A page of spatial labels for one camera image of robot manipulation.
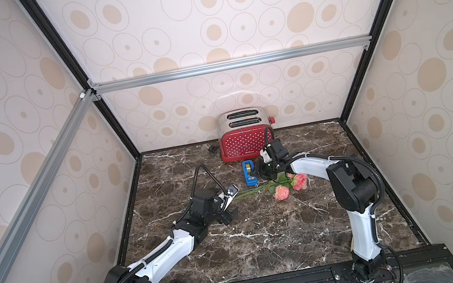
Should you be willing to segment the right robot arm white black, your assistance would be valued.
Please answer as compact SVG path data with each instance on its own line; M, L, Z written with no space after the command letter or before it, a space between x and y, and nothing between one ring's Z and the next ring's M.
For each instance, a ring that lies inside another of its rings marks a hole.
M374 167L351 156L326 156L311 153L289 155L279 139L260 151L258 171L271 178L287 172L328 180L339 205L348 214L352 231L354 276L362 283L372 283L386 265L385 247L377 233L376 209L384 201L385 182Z

